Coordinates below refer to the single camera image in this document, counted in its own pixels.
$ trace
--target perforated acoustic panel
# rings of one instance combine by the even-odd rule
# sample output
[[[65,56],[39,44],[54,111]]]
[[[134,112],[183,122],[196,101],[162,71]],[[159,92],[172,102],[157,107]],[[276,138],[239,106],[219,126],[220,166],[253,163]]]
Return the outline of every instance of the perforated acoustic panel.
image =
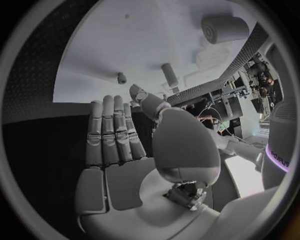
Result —
[[[220,76],[220,78],[182,91],[179,95],[172,95],[167,99],[167,101],[172,106],[175,106],[180,103],[200,97],[214,90],[221,89],[225,82],[253,57],[253,55],[260,49],[267,38],[268,34],[257,23],[238,55]]]
[[[33,31],[10,72],[3,123],[87,115],[88,104],[52,103],[57,70],[76,26],[98,0],[67,0]]]

